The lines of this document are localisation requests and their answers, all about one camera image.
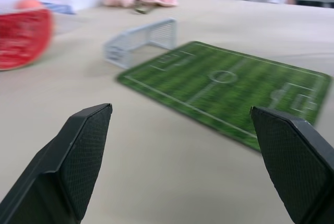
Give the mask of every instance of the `green soccer field mat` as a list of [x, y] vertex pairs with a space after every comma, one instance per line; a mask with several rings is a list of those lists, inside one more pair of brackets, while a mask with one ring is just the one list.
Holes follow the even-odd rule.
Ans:
[[314, 125], [331, 77], [191, 42], [127, 70], [118, 80], [259, 150], [250, 108], [285, 111]]

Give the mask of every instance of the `beige tablecloth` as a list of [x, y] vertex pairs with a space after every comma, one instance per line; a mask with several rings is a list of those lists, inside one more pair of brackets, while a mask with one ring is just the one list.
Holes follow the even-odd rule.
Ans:
[[[334, 10], [235, 0], [180, 0], [148, 15], [94, 8], [42, 60], [0, 73], [0, 199], [33, 155], [82, 108], [111, 102], [104, 159], [86, 218], [99, 224], [292, 223], [261, 156], [114, 81], [102, 44], [174, 17], [177, 43], [202, 41], [334, 75]], [[163, 52], [143, 48], [140, 63]], [[333, 90], [317, 129], [332, 145]]]

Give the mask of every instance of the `orange ball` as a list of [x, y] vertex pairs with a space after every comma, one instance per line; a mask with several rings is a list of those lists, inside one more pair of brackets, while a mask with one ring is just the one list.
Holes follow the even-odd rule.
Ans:
[[38, 0], [20, 0], [16, 3], [16, 9], [42, 8], [43, 4]]

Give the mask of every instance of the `center circle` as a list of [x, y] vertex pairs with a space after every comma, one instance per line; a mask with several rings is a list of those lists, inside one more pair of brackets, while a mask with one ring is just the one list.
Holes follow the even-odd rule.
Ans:
[[224, 71], [224, 70], [212, 72], [209, 78], [214, 82], [223, 83], [223, 84], [232, 83], [237, 80], [236, 74], [229, 72], [229, 71]]

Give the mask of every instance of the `textured gripper pad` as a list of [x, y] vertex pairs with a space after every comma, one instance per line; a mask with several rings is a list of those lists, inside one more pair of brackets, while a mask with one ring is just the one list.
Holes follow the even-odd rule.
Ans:
[[316, 209], [330, 171], [287, 121], [253, 110], [252, 119], [270, 178], [295, 223]]
[[85, 216], [99, 175], [110, 108], [90, 116], [61, 167], [61, 180], [78, 220]]

